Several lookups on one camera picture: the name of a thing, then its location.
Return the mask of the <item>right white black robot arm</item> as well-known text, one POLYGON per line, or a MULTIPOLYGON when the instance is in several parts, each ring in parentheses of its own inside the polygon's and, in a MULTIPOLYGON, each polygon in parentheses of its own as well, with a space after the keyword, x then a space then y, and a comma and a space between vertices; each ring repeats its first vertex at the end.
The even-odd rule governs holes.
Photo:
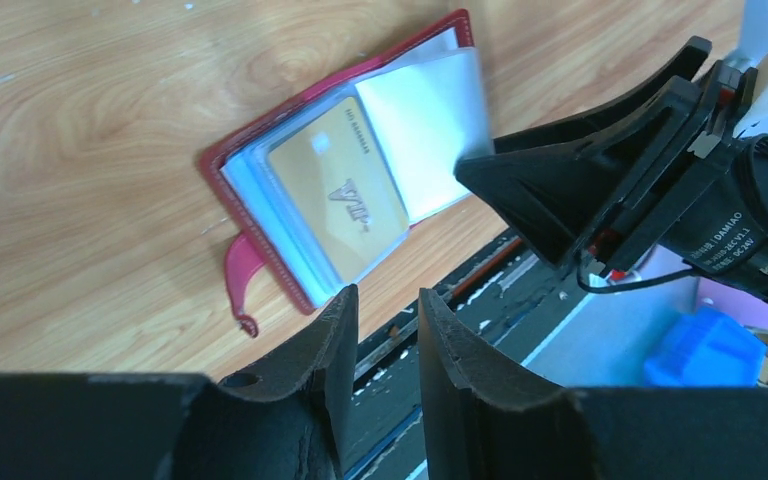
POLYGON ((498 138, 457 180, 545 263, 628 271, 653 246, 768 304, 768 11, 749 5, 739 48, 710 62, 690 38, 626 94, 498 138))

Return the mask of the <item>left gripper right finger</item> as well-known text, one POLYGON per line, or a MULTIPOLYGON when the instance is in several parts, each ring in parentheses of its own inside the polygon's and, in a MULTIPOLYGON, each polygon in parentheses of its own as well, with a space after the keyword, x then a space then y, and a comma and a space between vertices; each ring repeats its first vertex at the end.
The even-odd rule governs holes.
POLYGON ((418 295, 432 479, 768 479, 768 388, 564 388, 418 295))

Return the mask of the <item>red leather card holder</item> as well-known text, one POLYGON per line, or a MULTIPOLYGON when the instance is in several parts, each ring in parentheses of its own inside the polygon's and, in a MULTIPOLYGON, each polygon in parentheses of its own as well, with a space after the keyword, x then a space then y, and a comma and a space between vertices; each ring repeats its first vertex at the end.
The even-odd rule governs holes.
POLYGON ((207 148, 199 170, 241 230, 224 261, 240 328, 259 333, 245 293, 260 268, 313 313, 463 199, 456 164, 493 150, 464 9, 207 148))

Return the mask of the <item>gold VIP card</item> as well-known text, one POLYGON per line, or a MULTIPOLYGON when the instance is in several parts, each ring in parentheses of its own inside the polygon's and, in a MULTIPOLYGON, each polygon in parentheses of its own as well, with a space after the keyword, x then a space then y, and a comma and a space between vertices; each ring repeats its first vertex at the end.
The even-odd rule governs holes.
POLYGON ((408 215, 355 95, 270 145, 265 165, 342 282, 358 280, 407 234, 408 215))

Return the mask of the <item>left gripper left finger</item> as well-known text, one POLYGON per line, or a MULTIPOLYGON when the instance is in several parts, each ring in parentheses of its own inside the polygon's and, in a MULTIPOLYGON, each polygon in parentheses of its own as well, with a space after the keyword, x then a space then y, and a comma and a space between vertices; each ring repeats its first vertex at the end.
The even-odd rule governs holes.
POLYGON ((358 290, 213 381, 179 373, 0 373, 0 479, 339 479, 358 290))

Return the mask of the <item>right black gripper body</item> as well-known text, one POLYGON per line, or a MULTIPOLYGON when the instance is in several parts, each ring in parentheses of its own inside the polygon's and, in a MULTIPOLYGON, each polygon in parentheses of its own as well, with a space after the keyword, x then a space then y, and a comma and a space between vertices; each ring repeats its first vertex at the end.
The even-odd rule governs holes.
POLYGON ((619 202, 617 225, 592 240, 582 260, 603 264, 602 277, 628 272, 626 257, 660 244, 684 268, 585 291, 613 294, 684 278, 705 278, 768 304, 768 133, 742 137, 738 124, 757 105, 759 72, 721 62, 704 76, 700 121, 688 121, 619 202))

